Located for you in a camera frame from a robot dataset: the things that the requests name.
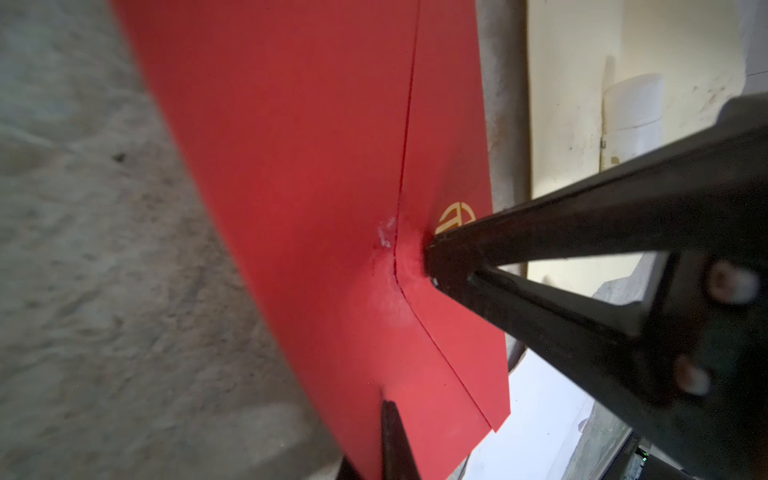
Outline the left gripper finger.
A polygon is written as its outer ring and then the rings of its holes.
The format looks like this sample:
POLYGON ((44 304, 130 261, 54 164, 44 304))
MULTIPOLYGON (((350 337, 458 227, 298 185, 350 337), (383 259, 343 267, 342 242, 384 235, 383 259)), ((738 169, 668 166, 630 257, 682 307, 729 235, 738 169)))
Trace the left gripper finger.
POLYGON ((382 402, 381 433, 382 479, 420 480, 421 475, 394 401, 382 402))

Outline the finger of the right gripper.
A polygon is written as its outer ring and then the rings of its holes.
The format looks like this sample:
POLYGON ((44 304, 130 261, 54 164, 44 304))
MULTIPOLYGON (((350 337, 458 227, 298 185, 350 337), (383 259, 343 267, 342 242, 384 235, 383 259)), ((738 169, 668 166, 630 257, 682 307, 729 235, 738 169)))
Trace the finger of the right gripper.
POLYGON ((439 234, 434 286, 522 341, 690 473, 767 475, 767 97, 537 200, 439 234), (612 305, 509 264, 652 252, 612 305))

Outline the white paper sheet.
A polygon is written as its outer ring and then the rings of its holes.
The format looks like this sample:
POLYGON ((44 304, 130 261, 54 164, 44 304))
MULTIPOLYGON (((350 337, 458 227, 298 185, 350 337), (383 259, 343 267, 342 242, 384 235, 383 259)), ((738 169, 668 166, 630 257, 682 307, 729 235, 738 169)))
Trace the white paper sheet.
POLYGON ((594 399, 528 350, 509 374, 511 413, 468 459, 466 479, 561 479, 594 399))

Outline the white glue stick tube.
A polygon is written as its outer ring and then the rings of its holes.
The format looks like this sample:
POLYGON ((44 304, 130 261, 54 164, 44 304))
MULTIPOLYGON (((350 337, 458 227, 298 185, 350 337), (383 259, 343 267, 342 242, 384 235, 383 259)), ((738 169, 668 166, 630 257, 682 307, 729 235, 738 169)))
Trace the white glue stick tube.
POLYGON ((600 171, 662 145, 663 94, 664 77, 658 73, 623 80, 605 91, 600 171))

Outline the red envelope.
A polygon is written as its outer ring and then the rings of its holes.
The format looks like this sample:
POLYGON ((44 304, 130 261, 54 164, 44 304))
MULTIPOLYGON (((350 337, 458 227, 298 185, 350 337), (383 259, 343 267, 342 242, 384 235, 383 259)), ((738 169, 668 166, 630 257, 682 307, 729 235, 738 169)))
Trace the red envelope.
POLYGON ((117 1, 215 225, 305 393, 367 479, 396 403, 420 475, 510 412, 501 331, 424 251, 492 211, 471 1, 117 1))

